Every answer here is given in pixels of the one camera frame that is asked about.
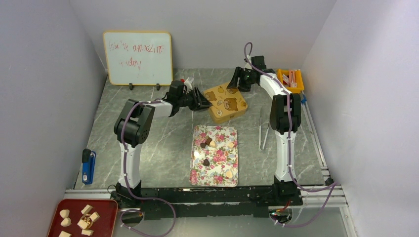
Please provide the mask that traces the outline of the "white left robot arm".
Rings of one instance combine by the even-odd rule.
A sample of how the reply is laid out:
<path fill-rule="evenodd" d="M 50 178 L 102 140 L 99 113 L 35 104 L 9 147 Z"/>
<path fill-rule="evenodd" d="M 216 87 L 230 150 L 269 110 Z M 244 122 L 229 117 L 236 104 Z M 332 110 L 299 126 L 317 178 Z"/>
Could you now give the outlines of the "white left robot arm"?
<path fill-rule="evenodd" d="M 141 202 L 140 155 L 156 118 L 169 118 L 187 107 L 191 111 L 208 109 L 211 102 L 188 80 L 175 80 L 162 99 L 153 101 L 126 101 L 115 125 L 114 133 L 121 149 L 121 174 L 116 193 L 128 207 Z"/>

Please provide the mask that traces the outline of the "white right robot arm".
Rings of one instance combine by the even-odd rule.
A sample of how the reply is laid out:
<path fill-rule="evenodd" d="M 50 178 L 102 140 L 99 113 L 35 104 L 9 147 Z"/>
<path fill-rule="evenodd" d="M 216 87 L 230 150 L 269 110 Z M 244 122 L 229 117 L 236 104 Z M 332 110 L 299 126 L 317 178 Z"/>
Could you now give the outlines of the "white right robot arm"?
<path fill-rule="evenodd" d="M 227 88 L 249 92 L 257 84 L 272 99 L 269 124 L 277 141 L 277 168 L 271 197 L 282 205 L 297 192 L 293 164 L 296 133 L 301 125 L 300 95 L 286 89 L 275 71 L 266 67 L 264 56 L 245 55 L 245 61 L 243 68 L 236 67 Z"/>

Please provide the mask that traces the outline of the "silver tin lid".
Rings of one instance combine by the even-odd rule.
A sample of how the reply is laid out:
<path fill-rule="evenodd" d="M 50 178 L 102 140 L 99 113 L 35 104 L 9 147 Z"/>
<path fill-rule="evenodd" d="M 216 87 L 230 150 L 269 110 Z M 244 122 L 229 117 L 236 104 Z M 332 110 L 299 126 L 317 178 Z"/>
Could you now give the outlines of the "silver tin lid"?
<path fill-rule="evenodd" d="M 228 82 L 204 91 L 205 98 L 211 102 L 210 112 L 221 118 L 238 112 L 245 112 L 248 104 L 237 88 L 227 88 Z"/>

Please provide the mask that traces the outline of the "gold chocolate tin box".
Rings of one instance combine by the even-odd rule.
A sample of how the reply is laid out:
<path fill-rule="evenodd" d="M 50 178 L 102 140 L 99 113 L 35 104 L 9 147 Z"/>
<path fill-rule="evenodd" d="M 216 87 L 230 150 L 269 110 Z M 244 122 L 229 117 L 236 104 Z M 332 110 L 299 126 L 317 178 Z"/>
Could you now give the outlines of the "gold chocolate tin box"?
<path fill-rule="evenodd" d="M 211 106 L 209 108 L 209 114 L 212 120 L 216 124 L 221 124 L 231 119 L 237 118 L 241 115 L 244 115 L 246 110 L 247 110 L 247 107 L 239 107 L 238 110 L 235 111 L 235 110 L 227 110 L 224 107 Z"/>

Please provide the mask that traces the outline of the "floral rectangular tray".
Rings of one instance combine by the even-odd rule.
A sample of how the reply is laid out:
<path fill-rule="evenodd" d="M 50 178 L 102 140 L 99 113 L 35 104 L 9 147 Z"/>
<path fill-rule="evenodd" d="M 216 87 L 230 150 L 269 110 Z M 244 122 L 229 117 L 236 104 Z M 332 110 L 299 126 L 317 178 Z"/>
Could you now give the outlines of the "floral rectangular tray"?
<path fill-rule="evenodd" d="M 210 137 L 216 148 L 200 144 Z M 228 144 L 235 143 L 230 149 Z M 210 166 L 203 166 L 203 161 L 208 159 Z M 238 185 L 238 132 L 230 126 L 197 125 L 193 130 L 192 152 L 190 162 L 189 182 L 193 186 L 226 187 L 232 188 Z M 231 170 L 232 178 L 227 178 L 225 172 Z"/>

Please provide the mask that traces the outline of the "metal tongs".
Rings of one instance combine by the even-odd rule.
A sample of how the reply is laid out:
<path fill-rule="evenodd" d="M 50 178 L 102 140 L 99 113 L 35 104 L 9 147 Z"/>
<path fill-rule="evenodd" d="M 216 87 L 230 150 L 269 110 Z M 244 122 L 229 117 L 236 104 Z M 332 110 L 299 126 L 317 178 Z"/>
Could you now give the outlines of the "metal tongs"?
<path fill-rule="evenodd" d="M 266 147 L 266 141 L 267 141 L 267 137 L 268 137 L 268 133 L 270 129 L 269 124 L 265 129 L 263 129 L 263 115 L 264 115 L 264 109 L 262 106 L 259 111 L 259 129 L 258 129 L 258 132 L 259 132 L 258 148 L 260 151 L 263 151 Z"/>

